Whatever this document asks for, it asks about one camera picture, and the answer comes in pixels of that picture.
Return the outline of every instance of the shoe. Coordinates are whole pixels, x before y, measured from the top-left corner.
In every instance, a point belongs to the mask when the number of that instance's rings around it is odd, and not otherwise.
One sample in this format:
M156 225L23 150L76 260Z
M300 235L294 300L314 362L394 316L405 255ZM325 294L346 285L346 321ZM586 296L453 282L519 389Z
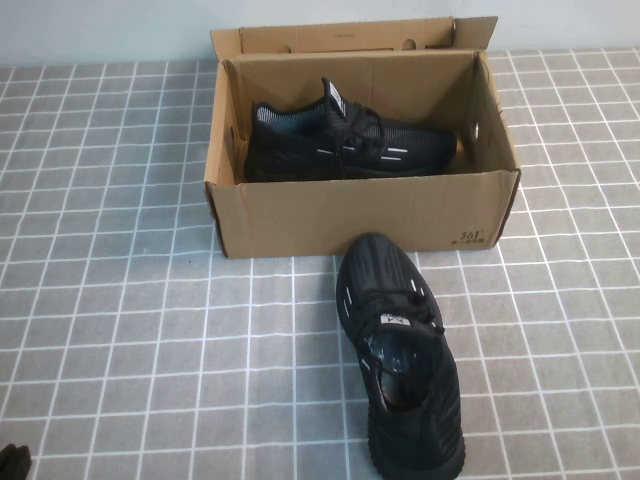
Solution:
M458 373L419 270L387 237L364 235L342 261L336 301L369 397L369 452L382 478L456 478L465 459Z
M324 97L300 110L254 105L247 181L433 175L455 155L453 131L381 118L346 101L326 78L322 81Z

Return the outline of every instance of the black sneaker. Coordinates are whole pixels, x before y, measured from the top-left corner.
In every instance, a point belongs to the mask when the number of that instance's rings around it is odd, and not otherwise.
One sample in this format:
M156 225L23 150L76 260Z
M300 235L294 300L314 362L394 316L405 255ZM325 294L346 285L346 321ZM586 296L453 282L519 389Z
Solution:
M322 81L324 97L300 110L254 105L247 181L433 175L455 155L453 131L380 118L344 100L326 78Z
M433 294L383 235L360 237L336 286L369 396L369 452L385 480L451 480L464 465L456 364Z

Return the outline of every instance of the white grout line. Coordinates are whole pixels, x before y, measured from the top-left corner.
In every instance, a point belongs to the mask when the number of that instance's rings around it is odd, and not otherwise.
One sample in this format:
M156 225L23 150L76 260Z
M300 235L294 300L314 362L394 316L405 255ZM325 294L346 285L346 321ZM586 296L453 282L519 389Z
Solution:
M511 59L510 55L509 55L509 60L510 60L511 65L513 66L513 68L515 70L515 65L513 63L513 59ZM518 80L518 84L520 85L520 87L522 87L522 83L520 82L520 78L517 76L517 74L516 74L516 79ZM525 97L525 102L527 103L527 105L529 105L528 100L526 99L526 97ZM539 131L539 129L537 127L536 127L536 130L537 130L538 136L540 138L542 138L542 136L540 135L540 131ZM551 162L551 157L549 156L549 152L547 151L547 147L543 146L543 148L544 148L545 154L547 156L547 159L549 160L549 162ZM552 165L552 172L553 172L554 176L556 177L556 181L558 183L560 183L560 179L558 178L558 176L557 176L557 174L555 172L555 169L553 168L553 165ZM527 199L526 199L526 196L524 195L524 193L523 193L523 200L524 200L525 206L526 206L526 208L528 210L529 209L529 204L527 202ZM531 214L531 212L529 212L529 217L530 217L530 220L531 220L531 223L532 223L532 226L533 226L534 234L537 235L538 234L537 227L535 226L535 223L533 222L533 215ZM573 219L573 216L571 218L573 220L574 227L576 228L576 231L577 231L578 229L577 229L577 225L575 223L575 219ZM580 235L578 235L578 238L579 238L579 240L581 242L583 250L586 253L587 249L586 249L586 247L584 245L584 242L582 242L582 237ZM543 250L543 247L542 247L542 242L541 242L539 236L538 236L538 244L539 244L538 246L540 247L540 250L542 250L543 258L546 260L546 254L544 253L544 250ZM562 311L562 316L566 319L566 318L568 318L567 317L567 313L565 311L564 304L562 303L562 298L560 297L560 293L556 289L556 284L555 284L555 280L553 278L553 273L552 273L551 267L549 265L547 265L547 271L548 271L549 277L551 278L551 283L553 285L553 288L556 291L556 296L557 296L558 303L560 305L560 309ZM578 343L575 340L575 337L573 335L573 331L571 330L571 326L568 325L568 324L567 324L567 329L569 331L569 337L571 338L571 343L573 345L573 349L574 349L575 352L578 353L578 355L577 355L578 364L580 365L580 370L581 370L582 375L584 377L585 384L587 385L587 387L589 389L591 402L592 402L594 410L596 412L596 416L598 418L598 423L600 424L600 427L602 428L602 435L604 437L605 444L607 446L607 451L609 453L609 458L611 460L612 465L614 466L614 468L616 470L616 476L617 476L618 480L621 480L620 471L618 469L618 464L616 462L615 455L613 454L613 450L612 450L612 447L611 447L611 443L609 441L609 437L607 436L607 432L605 430L604 421L602 420L602 414L600 413L600 411L598 409L598 403L596 401L595 395L593 394L593 389L591 388L591 381L589 380L589 375L587 374L587 369L585 368L584 362L582 360L582 356L580 355L580 349L578 347Z
M573 51L571 53L573 55L573 58L575 59L576 58L575 53L573 53ZM545 65L545 67L547 67L547 63L544 60L544 58L542 58L542 63ZM589 88L589 93L590 93L591 97L595 101L595 95L593 94L593 91L591 90L591 87L588 87L588 88ZM598 111L600 112L600 114L604 117L602 109L600 108L599 105L597 106L597 108L598 108ZM609 130L609 133L613 137L614 135L613 135L613 131L611 130L611 126L609 125L609 123L605 122L605 124L607 125L607 129ZM572 125L571 128L573 129L574 134L576 134L575 127ZM618 151L619 151L620 155L622 156L622 158L626 159L624 152L620 148L620 145L618 143L616 143L616 146L618 147ZM580 148L581 148L582 153L585 155L585 158L586 158L586 152L585 152L584 147L582 146L582 144L580 144ZM587 166L589 167L589 170L591 171L591 174L593 175L593 177L596 178L596 175L595 175L595 172L594 172L592 166L589 163L587 163ZM631 166L628 163L627 163L627 169L629 170L629 173L631 174L631 177L635 180L636 187L640 188L638 186L637 180L635 179L635 176L633 175L633 170L631 169ZM556 175L556 171L555 171L554 167L552 167L551 171L553 172L554 176L556 177L556 180L558 182L560 182L560 179ZM607 207L607 209L609 211L609 216L611 217L613 225L614 225L616 231L618 232L618 235L620 237L620 241L622 242L622 245L623 245L623 247L625 249L627 257L629 258L629 260L631 262L631 268L633 268L633 270L634 270L634 272L636 274L636 279L640 282L640 272L638 272L638 267L636 265L636 262L634 261L633 256L631 255L631 252L629 251L629 247L627 246L626 239L624 238L624 235L622 234L622 231L621 231L620 227L618 226L618 222L616 220L616 217L613 215L613 211L609 207L609 201L607 200L607 197L604 194L604 191L603 191L603 189L602 189L602 187L600 185L598 185L598 189L599 189L600 194L602 195L602 197L604 199L605 206ZM568 201L567 196L566 196L566 194L564 192L564 186L562 186L562 185L560 186L560 192L564 196L564 199L565 199L565 201L567 202L567 205L568 205L569 201ZM575 221L575 219L573 217L573 213L571 211L569 211L569 216L571 217L571 220L573 221L573 224L574 224L574 227L576 228L576 231L580 232L580 230L578 229L578 224L576 223L576 221ZM583 242L582 235L578 234L578 239L580 240L582 248L584 249L585 254L587 255L587 263L589 264L589 268L591 270L591 274L593 275L593 277L595 279L595 282L596 282L596 285L597 285L598 289L600 290L600 297L602 298L602 302L603 302L603 304L604 304L604 306L605 306L605 308L607 310L607 314L609 315L609 319L611 321L611 325L613 327L613 330L614 330L614 332L616 334L616 337L617 337L618 343L620 345L620 348L622 349L622 351L623 351L623 353L625 355L625 359L627 361L627 365L628 365L628 367L629 367L629 369L631 371L631 376L632 376L632 378L633 378L633 380L634 380L634 382L636 384L636 387L638 387L638 392L640 393L640 384L638 383L638 377L635 374L635 371L634 371L634 368L633 368L633 363L631 362L631 359L629 358L629 354L625 350L624 343L622 342L622 338L620 337L620 333L618 332L618 328L616 327L616 323L614 321L614 315L611 312L611 308L609 306L609 302L608 302L608 300L607 300L607 298L606 298L606 296L604 294L604 288L600 285L600 280L598 279L596 271L595 271L595 269L593 267L593 263L591 262L591 258L589 256L589 251L587 250L587 248L586 248L586 246L585 246L585 244Z
M103 67L103 69L102 69L102 77L100 79L100 84L102 84L102 81L104 80L104 74L105 74L106 68L107 67L105 65ZM98 101L98 96L95 95L94 99L93 99L92 108L95 108L95 105L96 105L97 101ZM88 128L84 131L84 134L82 136L82 144L84 144L84 142L85 142L85 140L87 138L87 132L88 131L89 131ZM75 160L76 165L78 164L79 160L80 160L80 152L78 151L78 155L76 156L76 160ZM105 197L106 197L106 192L102 196L102 200L101 200L102 202L104 202ZM65 194L65 203L67 201L67 198L68 198L68 192ZM59 228L61 218L62 218L62 215L60 215L60 217L58 218L58 223L57 223L56 228ZM91 252L93 250L93 245L95 243L95 232L97 231L97 229L98 229L98 222L96 221L96 224L95 224L95 227L94 227L94 237L92 238L91 247L90 247L89 252ZM55 242L52 240L51 245L49 247L49 253L47 255L47 259L48 260L51 258L51 253L53 252L54 243ZM45 263L45 268L43 268L43 271L42 271L41 283L44 280L44 275L45 275L47 264L48 264L48 262ZM83 285L84 285L84 281L87 278L88 269L89 269L89 263L87 262L87 265L85 265L84 272L83 272L83 277L82 277ZM81 286L79 291L78 291L78 296L76 298L76 302L75 302L75 306L74 306L74 313L76 313L78 311L78 307L80 305L80 299L81 299L81 296L82 296L82 291L83 291L83 286ZM39 297L39 295L40 295L40 293L38 292L36 294L36 298ZM76 317L72 316L71 323L69 325L69 332L67 333L67 338L66 338L66 341L65 341L65 349L62 352L62 359L60 360L60 366L58 367L58 373L57 373L57 376L56 376L56 383L54 385L53 394L52 394L52 397L51 397L51 404L49 405L49 416L51 416L53 414L53 407L55 405L55 400L56 400L56 397L58 395L58 390L60 388L60 379L62 378L62 371L64 369L64 364L65 364L65 361L66 361L66 358L67 358L68 346L71 343L71 335L73 334L75 320L76 320ZM47 420L46 423L45 423L43 432L42 432L42 439L41 439L41 443L40 443L39 455L42 455L44 453L44 447L45 447L45 443L46 443L46 440L47 440L47 433L49 431L50 425L51 425L50 420ZM38 470L40 468L40 464L41 464L41 462L38 462L36 464L36 467L35 467L34 472L33 472L33 478L36 478L36 479L38 478Z
M293 365L292 378L292 398L293 398L293 480L298 480L298 361L296 358L296 262L295 257L291 257L291 332L292 338L292 350L291 350L291 363Z
M211 277L213 273L212 265L213 265L214 249L215 249L215 237L216 237L216 229L214 228L211 232L211 248L209 252L209 278L207 282L207 307L211 305ZM207 346L208 326L209 326L209 308L205 310L202 338L200 339L200 341L202 342L202 348L200 349L200 369L198 372L198 388L196 390L196 413L195 413L195 418L193 420L193 436L191 437L192 451L189 458L189 477L188 477L189 479L193 478L193 469L195 464L195 451L196 451L195 449L198 441L198 426L199 426L198 422L200 419L200 411L203 408L202 407L202 377L204 372L204 353Z
M482 349L482 343L480 342L480 334L478 332L478 324L476 322L476 317L473 312L473 304L471 303L471 296L469 295L469 287L467 286L467 279L464 275L464 268L462 265L462 256L460 255L460 251L456 250L456 255L458 257L458 266L460 268L460 273L462 275L462 283L464 285L464 290L467 298L467 305L469 306L469 313L471 314L471 321L473 323L473 329L476 337L476 343L478 345L478 352L480 353L480 362L482 363L482 370L484 373L484 380L487 384L487 392L489 393L489 401L491 402L491 409L493 410L493 416L496 421L496 428L498 430L498 437L500 438L500 447L502 450L502 455L504 459L505 469L507 471L507 478L512 478L511 475L511 465L509 464L509 456L507 455L507 448L504 443L504 436L502 434L502 428L500 426L500 416L498 415L498 409L496 407L496 401L493 394L493 388L491 387L491 381L489 380L489 370L487 369L487 362L484 357L484 352Z
M43 75L43 74L44 74L44 68L42 68L42 70L41 70L41 72L40 72L40 79L38 80L38 84L39 84L40 80L42 80L42 75ZM22 120L22 123L21 123L21 125L20 125L20 130L22 130L22 128L24 127L25 120L26 120L26 118ZM18 135L16 135L16 138L14 139L14 142L13 142L12 150L13 150L13 149L15 149L15 146L16 146L16 144L17 144L17 142L18 142L18 138L19 138L19 136L20 136L19 134L18 134ZM47 145L49 144L49 142L51 142L51 135L49 136L49 138L48 138L48 140L47 140ZM5 170L3 169L2 174L0 175L0 181L1 181L1 180L3 179L3 177L4 177L4 172L5 172ZM12 255L12 253L13 253L13 249L15 248L15 245L16 245L16 243L17 243L17 239L18 239L18 232L19 232L19 230L20 230L20 226L22 225L22 222L23 222L23 221L24 221L24 219L25 219L25 216L26 216L26 215L25 215L25 212L26 212L26 210L27 210L27 206L29 205L29 201L30 201L30 199L31 199L31 196L32 196L33 192L35 191L35 184L36 184L36 182L35 182L35 178L34 178L34 179L33 179L33 184L32 184L31 191L29 192L28 199L27 199L27 201L26 201L26 203L25 203L25 206L24 206L24 211L22 212L22 215L21 215L20 220L18 221L18 225L17 225L17 227L16 227L16 233L15 233L15 236L14 236L14 237L13 237L13 239L11 240L11 246L9 247L9 251L7 252L7 259L8 259L8 258L11 258L11 255ZM58 230L59 226L60 226L60 217L58 217L58 221L57 221L57 224L56 224L56 231ZM53 243L54 243L54 242L53 242L53 240L52 240L52 241L51 241L51 245L49 246L49 249L48 249L48 251L47 251L47 257L46 257L46 260L45 260L44 266L43 266L43 268L42 268L42 273L40 274L40 278L39 278L39 280L38 280L38 287L41 287L41 286L42 286L42 282L43 282L43 280L44 280L44 272L45 272L46 267L47 267L47 262L48 262L48 260L51 258L51 251L53 250ZM2 270L2 273L0 274L0 285L2 285L2 284L3 284L3 282L4 282L4 278L5 278L5 275L6 275L6 273L7 273L7 270L8 270L7 268L4 268L4 269ZM14 367L13 367L13 371L11 372L11 382L9 383L9 388L7 389L7 392L6 392L6 394L5 394L4 401L3 401L3 403L2 403L2 406L0 407L0 419L4 418L4 414L5 414L5 411L6 411L7 405L8 405L8 403L9 403L9 395L11 394L11 387L12 387L12 385L13 385L13 382L15 382L15 377L16 377L16 374L17 374L17 372L18 372L18 367L19 367L20 362L21 362L21 360L22 360L22 354L23 354L23 350L22 350L22 349L24 348L24 346L25 346L25 344L26 344L26 341L27 341L27 333L28 333L28 331L29 331L29 327L30 327L30 325L31 325L31 319L33 318L33 315L34 315L35 310L36 310L36 306L37 306L37 303L38 303L38 298L39 298L39 296L40 296L40 290L38 290L38 289L37 289L37 290L36 290L36 294L35 294L35 296L34 296L34 298L33 298L33 302L32 302L31 307L30 307L30 309L29 309L29 317L28 317L28 319L27 319L27 324L25 325L25 330L24 330L24 333L23 333L23 335L22 335L22 341L21 341L21 343L20 343L20 347L21 347L21 349L18 351L18 354L17 354L17 356L16 356L16 361L15 361L15 364L14 364ZM45 440L45 435L43 434L43 436L42 436L42 445L44 445L44 440Z
M331 256L331 262L333 264L333 284L336 285L338 282L338 265L336 262L336 256L332 255ZM336 330L337 330L337 335L338 335L338 363L340 363L340 401L342 403L342 428L344 431L344 455L345 455L345 468L346 468L346 474L347 474L347 478L346 480L351 480L351 463L349 461L349 444L347 442L347 440L349 439L349 432L348 432L348 422L347 422L347 402L346 402L346 395L345 395L345 388L344 388L344 367L346 365L346 363L344 362L344 358L343 358L343 354L342 354L342 341L345 338L345 336L343 335L343 329L342 329L342 325L340 324L340 316L338 313L338 309L336 308L336 313L335 313L335 318L336 318Z
M250 281L249 281L249 321L247 325L247 356L246 356L246 377L245 377L245 385L244 385L244 413L242 419L243 431L242 431L242 466L241 466L241 480L245 480L246 472L247 472L247 436L248 436L248 427L249 427L249 384L250 384L250 373L251 373L251 326L253 321L253 258L251 259L250 265Z
M520 333L522 334L522 339L524 340L524 346L527 350L527 357L529 358L529 364L531 366L531 371L533 373L533 379L536 382L536 389L539 392L540 403L542 404L542 410L544 412L544 417L547 422L547 427L551 432L551 442L553 444L553 450L556 454L556 460L558 461L558 466L560 467L560 472L562 473L562 478L566 480L567 475L564 469L564 463L562 461L562 455L560 455L560 449L558 448L558 441L556 439L556 435L554 432L553 424L551 423L551 416L549 415L549 409L547 407L547 402L545 401L544 395L542 393L542 384L540 383L540 378L538 376L538 371L536 370L536 364L534 361L533 354L531 353L531 346L529 345L529 340L527 339L527 332L524 329L524 325L522 324L522 318L520 317L520 309L518 304L516 303L516 297L513 295L513 288L511 286L511 279L509 278L509 272L507 271L506 265L504 265L504 257L502 256L502 250L500 249L500 244L496 245L498 250L498 254L500 255L500 260L503 264L504 276L507 279L507 286L509 287L509 291L511 292L511 301L513 302L513 308L516 312L516 316L518 318L518 323L520 324Z
M165 76L164 76L164 80L162 82L162 93L160 94L160 100L159 100L159 104L162 104L162 99L164 98L164 88L166 86L167 83L167 71L169 68L169 62L167 62L165 64ZM195 97L195 88L193 90L192 93L192 98L191 98L191 103L193 105L193 100ZM158 112L156 113L156 122L158 121L158 119L160 118L160 110L158 109ZM156 138L156 134L157 134L157 128L153 129L153 137L152 139L155 140ZM147 177L149 175L149 166L151 165L151 155L153 153L153 148L152 147L149 150L149 158L147 159L147 169L145 172L145 181L147 180ZM187 155L187 149L185 148L185 153L184 153L185 157L183 158L183 160L186 160L186 155ZM181 180L184 180L184 174L185 174L185 168L186 168L186 163L185 165L183 165L182 167L182 174L181 174ZM180 204L180 201L182 200L182 192L184 190L184 187L181 186L179 189L179 193L178 193L178 204ZM138 218L140 217L140 212L142 209L142 203L143 203L143 195L140 196L140 205L138 205ZM171 266L173 265L173 251L175 250L175 244L176 244L176 227L178 226L178 218L179 215L176 213L175 219L174 219L174 224L173 224L173 234L172 234L172 238L171 238L171 255L169 256L169 264L167 265L167 273L166 273L166 277L165 277L165 285L164 285L164 289L163 289L163 294L162 294L162 312L160 313L160 325L158 326L158 334L156 337L156 346L155 346L155 351L154 351L154 356L153 356L153 369L152 369L152 375L151 375L151 382L149 385L149 393L147 394L147 411L146 414L144 416L144 423L142 426L142 437L140 439L140 455L138 456L138 462L137 462L137 473L136 473L136 479L140 479L140 476L142 474L142 461L143 461L143 453L145 451L145 444L146 444L146 439L147 439L147 433L148 433L148 429L149 429L149 412L151 410L151 401L153 398L153 387L155 385L155 379L156 379L156 373L158 371L158 357L160 355L160 339L162 338L162 329L164 328L164 317L165 317L165 313L166 313L166 306L167 306L167 297L168 297L168 290L169 290L169 277L171 275ZM128 270L129 270L129 265L131 263L131 259L129 259L128 261L128 265L127 265L127 276L129 274Z

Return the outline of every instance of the box flap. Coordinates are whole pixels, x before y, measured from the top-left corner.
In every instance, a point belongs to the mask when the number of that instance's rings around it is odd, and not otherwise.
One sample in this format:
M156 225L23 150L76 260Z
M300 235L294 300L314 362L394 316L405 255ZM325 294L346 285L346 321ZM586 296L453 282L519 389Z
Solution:
M219 60L241 53L318 53L358 50L472 48L489 44L497 17L452 17L214 30Z

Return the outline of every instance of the cardboard box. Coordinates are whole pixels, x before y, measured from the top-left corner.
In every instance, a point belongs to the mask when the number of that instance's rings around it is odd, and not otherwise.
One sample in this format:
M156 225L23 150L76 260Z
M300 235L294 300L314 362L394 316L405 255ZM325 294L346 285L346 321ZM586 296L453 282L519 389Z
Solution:
M337 254L382 232L407 251L498 241L520 168L484 53L497 18L219 30L205 192L229 257ZM323 182L244 182L251 105L294 109L328 77L383 117L459 132L442 175Z

